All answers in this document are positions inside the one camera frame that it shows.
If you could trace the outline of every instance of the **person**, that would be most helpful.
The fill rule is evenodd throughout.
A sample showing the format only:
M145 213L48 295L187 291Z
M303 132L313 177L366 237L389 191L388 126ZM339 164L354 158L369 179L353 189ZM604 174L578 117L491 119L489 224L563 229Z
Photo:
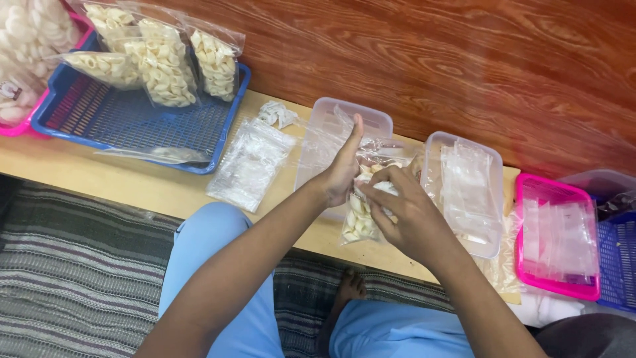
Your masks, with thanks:
M330 167L257 223L236 207L211 203L180 226L159 320L136 357L283 357L273 270L318 215L351 191L363 136L362 118L354 121ZM399 196L373 188L386 180ZM389 166L356 185L386 240L435 275L457 314L365 300L364 280L348 271L318 339L323 356L546 357L407 168Z

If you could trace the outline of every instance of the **wooden surface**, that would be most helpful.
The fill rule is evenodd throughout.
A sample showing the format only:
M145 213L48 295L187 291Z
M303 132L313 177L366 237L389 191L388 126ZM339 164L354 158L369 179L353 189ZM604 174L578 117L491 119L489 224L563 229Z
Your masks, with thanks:
M260 106L269 100L276 98L247 91L237 118L255 116ZM287 102L285 104L301 117L309 118L310 108ZM235 121L234 129L239 122ZM295 125L285 128L284 132L304 136L304 129ZM419 143L400 136L394 138ZM210 175L191 174L136 159L95 155L94 152L93 148L65 140L0 136L0 173L183 219L201 206L214 201L205 195L205 186L211 179ZM518 174L518 169L504 168L504 196L507 204L513 199L510 183L514 182ZM290 195L295 178L296 168L283 168L256 214L247 214L249 218L257 221ZM410 260L391 245L362 241L340 246L338 239L341 230L341 222L318 218L294 246L397 275L438 282L425 267ZM520 302L519 294L502 296L510 303Z
M636 175L634 1L144 1L246 33L258 92L360 103L551 178Z

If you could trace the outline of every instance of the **wooden table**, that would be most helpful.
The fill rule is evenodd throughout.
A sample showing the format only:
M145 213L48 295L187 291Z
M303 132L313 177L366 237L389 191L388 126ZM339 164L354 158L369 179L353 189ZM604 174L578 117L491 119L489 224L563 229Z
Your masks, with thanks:
M248 90L239 108L234 130L244 117L255 117L261 105L269 100L278 99ZM283 102L290 110L309 120L311 108ZM304 129L295 125L285 128L284 132L304 136ZM394 138L421 143L401 136ZM177 218L188 218L204 204L214 201L205 195L205 186L211 178L209 175L191 174L136 159L95 155L94 152L93 148L59 139L0 137L0 173ZM514 181L518 174L518 169L504 168L504 213L511 208ZM249 218L257 221L290 195L295 178L296 168L283 168L257 213L247 214ZM341 229L342 223L318 218L294 247L416 280L438 282L429 270L390 245L362 241L338 246ZM519 294L502 296L510 303L520 302Z

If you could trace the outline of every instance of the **hand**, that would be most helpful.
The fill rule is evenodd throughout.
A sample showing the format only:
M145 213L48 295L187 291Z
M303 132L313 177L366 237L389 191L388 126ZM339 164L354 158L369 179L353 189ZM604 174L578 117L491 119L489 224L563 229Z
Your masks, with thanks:
M351 135L338 151L331 165L314 178L325 193L330 208L345 203L347 194L353 187L354 178L360 172L356 152L363 134L362 116L356 113Z
M384 181L393 183L399 196L373 188L374 184ZM453 262L453 253L467 256L466 249L410 168L389 166L375 173L369 184L356 185L370 199L371 217L384 237L408 257L432 271L440 264ZM393 212L396 223L382 207Z

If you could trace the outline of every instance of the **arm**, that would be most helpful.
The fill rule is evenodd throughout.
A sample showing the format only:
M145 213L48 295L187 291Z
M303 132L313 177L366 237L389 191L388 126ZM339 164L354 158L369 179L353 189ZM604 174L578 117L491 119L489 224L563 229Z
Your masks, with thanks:
M208 259L181 289L136 357L205 357L219 333L330 206L344 203L357 174L362 118L330 167Z
M374 189L389 180L399 196ZM476 357L546 357L446 223L409 168L388 167L359 188L386 239L426 266L446 290ZM397 217L386 216L382 207Z

